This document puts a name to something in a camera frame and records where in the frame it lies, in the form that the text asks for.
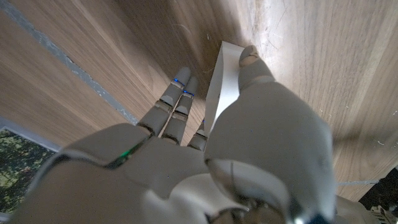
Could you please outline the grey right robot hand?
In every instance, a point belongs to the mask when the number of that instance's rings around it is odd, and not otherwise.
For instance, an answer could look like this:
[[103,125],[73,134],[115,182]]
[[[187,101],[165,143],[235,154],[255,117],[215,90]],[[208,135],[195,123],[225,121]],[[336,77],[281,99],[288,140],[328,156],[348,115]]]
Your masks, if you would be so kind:
[[10,223],[382,223],[335,194],[331,131],[277,83],[256,48],[239,96],[209,134],[180,142],[196,83],[182,69],[136,124],[64,147],[38,171]]

